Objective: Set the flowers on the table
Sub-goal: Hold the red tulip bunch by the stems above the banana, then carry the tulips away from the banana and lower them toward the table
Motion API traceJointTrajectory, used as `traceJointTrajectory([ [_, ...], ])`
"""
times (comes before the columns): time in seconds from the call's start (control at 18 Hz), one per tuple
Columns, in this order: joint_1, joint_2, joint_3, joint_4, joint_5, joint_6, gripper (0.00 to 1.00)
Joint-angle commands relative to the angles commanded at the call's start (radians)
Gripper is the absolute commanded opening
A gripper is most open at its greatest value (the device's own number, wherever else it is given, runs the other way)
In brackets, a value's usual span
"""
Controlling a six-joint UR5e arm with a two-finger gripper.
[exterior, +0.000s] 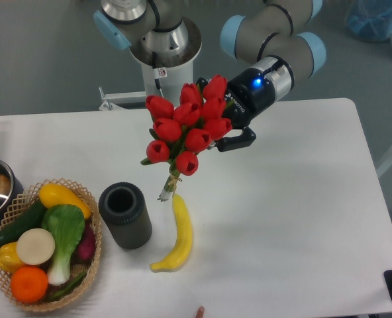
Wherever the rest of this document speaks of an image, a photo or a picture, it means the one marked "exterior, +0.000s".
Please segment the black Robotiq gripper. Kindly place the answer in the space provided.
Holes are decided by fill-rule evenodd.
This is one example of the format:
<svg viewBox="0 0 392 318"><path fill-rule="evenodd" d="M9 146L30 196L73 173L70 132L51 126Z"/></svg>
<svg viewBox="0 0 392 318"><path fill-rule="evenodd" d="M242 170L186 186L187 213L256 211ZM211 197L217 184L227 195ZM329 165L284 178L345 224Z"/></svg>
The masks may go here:
<svg viewBox="0 0 392 318"><path fill-rule="evenodd" d="M196 85L203 91L210 79L199 78ZM216 142L219 152L249 147L255 132L248 127L253 118L287 95L294 84L289 64L278 56L267 56L244 70L227 83L227 107L223 116L230 119L234 129L242 129L238 136L223 137Z"/></svg>

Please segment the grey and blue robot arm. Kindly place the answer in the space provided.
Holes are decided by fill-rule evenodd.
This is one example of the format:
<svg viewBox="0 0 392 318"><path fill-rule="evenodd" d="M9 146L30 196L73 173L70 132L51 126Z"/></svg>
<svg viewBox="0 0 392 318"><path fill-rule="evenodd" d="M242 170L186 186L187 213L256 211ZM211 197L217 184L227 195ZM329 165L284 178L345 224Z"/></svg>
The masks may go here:
<svg viewBox="0 0 392 318"><path fill-rule="evenodd" d="M146 93L173 103L193 79L193 61L202 45L198 27L183 16L182 6L181 1L102 1L93 16L104 38L119 50L130 50L140 63ZM251 120L322 67L322 40L300 32L321 7L321 1L267 1L255 17L235 15L225 22L220 47L249 67L226 89L231 108L225 114L241 134L214 142L215 148L250 146L256 137Z"/></svg>

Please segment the fingertip at bottom edge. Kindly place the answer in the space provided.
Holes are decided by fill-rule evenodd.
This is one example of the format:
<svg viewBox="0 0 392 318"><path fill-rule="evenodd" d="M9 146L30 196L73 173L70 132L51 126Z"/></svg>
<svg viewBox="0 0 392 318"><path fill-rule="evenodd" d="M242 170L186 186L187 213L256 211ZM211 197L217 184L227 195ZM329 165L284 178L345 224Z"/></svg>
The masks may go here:
<svg viewBox="0 0 392 318"><path fill-rule="evenodd" d="M195 318L203 318L205 313L205 308L203 306L200 306L196 312Z"/></svg>

